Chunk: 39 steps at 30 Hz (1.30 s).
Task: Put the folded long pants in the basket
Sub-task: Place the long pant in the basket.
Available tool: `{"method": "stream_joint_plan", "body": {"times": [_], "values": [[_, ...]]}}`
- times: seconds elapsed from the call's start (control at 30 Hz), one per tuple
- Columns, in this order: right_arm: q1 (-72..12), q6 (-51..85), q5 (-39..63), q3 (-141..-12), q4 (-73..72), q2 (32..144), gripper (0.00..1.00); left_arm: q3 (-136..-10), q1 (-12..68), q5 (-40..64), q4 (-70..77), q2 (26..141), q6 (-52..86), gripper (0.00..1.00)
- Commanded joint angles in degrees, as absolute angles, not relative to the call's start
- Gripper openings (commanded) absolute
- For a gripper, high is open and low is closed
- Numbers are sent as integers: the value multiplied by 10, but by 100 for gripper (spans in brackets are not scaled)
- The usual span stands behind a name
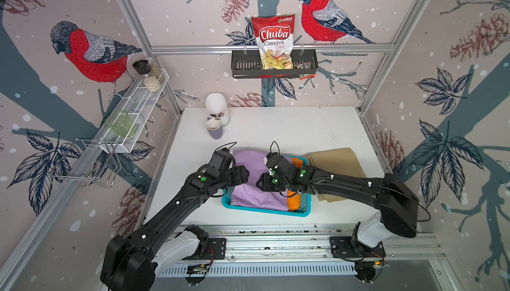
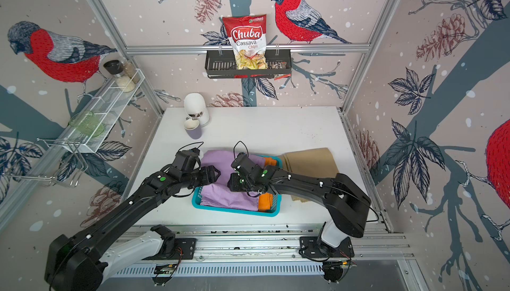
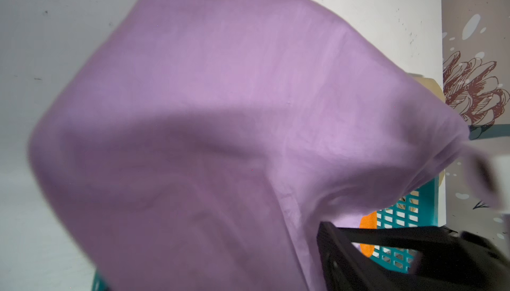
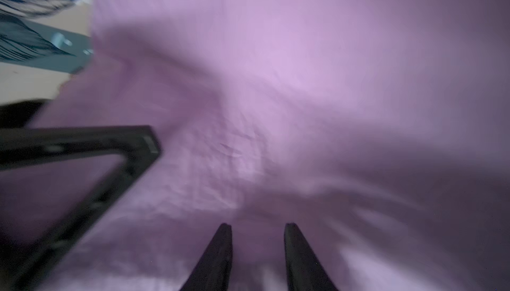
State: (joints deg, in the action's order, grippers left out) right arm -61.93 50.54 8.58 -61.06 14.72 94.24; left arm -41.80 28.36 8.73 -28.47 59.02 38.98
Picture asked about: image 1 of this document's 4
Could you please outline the orange pants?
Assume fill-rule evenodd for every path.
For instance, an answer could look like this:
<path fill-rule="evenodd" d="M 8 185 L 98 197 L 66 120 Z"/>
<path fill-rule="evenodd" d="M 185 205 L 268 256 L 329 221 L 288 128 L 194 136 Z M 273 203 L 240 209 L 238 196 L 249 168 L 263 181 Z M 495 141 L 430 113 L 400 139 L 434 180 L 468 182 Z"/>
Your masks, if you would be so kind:
<path fill-rule="evenodd" d="M 304 161 L 296 158 L 296 157 L 290 157 L 291 162 L 294 166 L 296 166 L 298 169 L 300 169 L 304 165 Z M 300 208 L 300 201 L 301 197 L 300 194 L 297 194 L 294 191 L 288 191 L 287 193 L 287 203 L 288 203 L 288 211 L 289 212 L 295 212 L 299 210 Z"/>

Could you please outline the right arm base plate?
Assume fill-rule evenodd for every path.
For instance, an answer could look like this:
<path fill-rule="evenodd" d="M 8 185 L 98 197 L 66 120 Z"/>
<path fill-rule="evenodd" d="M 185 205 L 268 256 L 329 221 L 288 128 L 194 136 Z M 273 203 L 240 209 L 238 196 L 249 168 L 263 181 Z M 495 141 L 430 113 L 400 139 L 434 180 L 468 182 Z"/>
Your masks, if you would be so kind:
<path fill-rule="evenodd" d="M 386 251 L 382 243 L 370 248 L 361 243 L 353 244 L 350 237 L 333 236 L 329 238 L 329 244 L 331 254 L 335 259 L 355 262 L 368 258 L 382 259 L 386 257 Z"/>

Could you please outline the beige pants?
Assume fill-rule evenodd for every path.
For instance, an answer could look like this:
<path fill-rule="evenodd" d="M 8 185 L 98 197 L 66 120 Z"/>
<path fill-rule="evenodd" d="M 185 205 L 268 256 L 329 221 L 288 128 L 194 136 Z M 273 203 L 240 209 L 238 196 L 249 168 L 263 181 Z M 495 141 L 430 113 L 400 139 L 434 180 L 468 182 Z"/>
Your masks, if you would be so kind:
<path fill-rule="evenodd" d="M 346 176 L 353 176 L 358 178 L 365 178 L 365 172 L 354 153 L 350 148 L 338 148 L 320 152 L 311 152 L 305 155 L 311 166 L 315 166 L 319 169 L 333 174 L 342 174 Z M 343 200 L 353 200 L 359 202 L 363 199 L 360 194 L 347 194 L 337 196 L 333 194 L 316 194 L 316 197 L 321 202 L 340 202 Z"/>

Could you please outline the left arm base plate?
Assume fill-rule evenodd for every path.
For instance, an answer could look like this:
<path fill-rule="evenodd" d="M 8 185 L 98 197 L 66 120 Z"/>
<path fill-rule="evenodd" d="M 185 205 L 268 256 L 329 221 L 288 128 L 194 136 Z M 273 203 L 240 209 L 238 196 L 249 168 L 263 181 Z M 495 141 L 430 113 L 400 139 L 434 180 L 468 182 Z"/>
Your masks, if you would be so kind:
<path fill-rule="evenodd" d="M 223 260 L 227 249 L 227 240 L 224 238 L 209 238 L 201 240 L 198 250 L 185 260 Z"/>

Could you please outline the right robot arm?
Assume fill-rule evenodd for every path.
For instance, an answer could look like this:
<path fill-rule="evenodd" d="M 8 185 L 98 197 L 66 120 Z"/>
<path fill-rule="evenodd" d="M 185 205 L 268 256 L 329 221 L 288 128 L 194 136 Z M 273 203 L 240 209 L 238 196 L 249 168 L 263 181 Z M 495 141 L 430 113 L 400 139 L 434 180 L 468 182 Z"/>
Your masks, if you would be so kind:
<path fill-rule="evenodd" d="M 378 247 L 396 235 L 414 238 L 418 231 L 418 198 L 397 178 L 360 178 L 334 174 L 315 166 L 267 163 L 268 172 L 256 186 L 266 192 L 290 190 L 298 194 L 333 195 L 363 203 L 377 210 L 369 219 L 356 224 L 349 242 L 355 256 Z"/>

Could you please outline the purple pants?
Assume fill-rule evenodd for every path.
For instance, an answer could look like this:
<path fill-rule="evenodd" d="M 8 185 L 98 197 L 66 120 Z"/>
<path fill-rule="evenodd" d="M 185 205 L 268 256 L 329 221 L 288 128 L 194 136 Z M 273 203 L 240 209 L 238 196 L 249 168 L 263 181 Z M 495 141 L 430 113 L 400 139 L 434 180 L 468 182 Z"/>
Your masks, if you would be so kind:
<path fill-rule="evenodd" d="M 247 183 L 236 186 L 231 195 L 231 205 L 275 211 L 288 211 L 287 198 L 276 192 L 265 192 L 256 186 L 261 175 L 268 172 L 264 159 L 266 153 L 253 150 L 235 150 L 237 166 L 245 166 L 249 172 Z"/>

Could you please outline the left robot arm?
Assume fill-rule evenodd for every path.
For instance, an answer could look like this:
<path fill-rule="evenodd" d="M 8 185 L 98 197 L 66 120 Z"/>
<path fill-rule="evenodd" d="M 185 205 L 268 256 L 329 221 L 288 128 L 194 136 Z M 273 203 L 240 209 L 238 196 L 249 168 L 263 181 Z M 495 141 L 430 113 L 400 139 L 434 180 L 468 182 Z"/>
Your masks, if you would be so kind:
<path fill-rule="evenodd" d="M 110 290 L 149 290 L 160 267 L 155 258 L 167 238 L 212 195 L 248 181 L 245 166 L 219 172 L 202 166 L 187 176 L 177 195 L 128 237 L 115 236 L 107 245 L 100 280 Z"/>

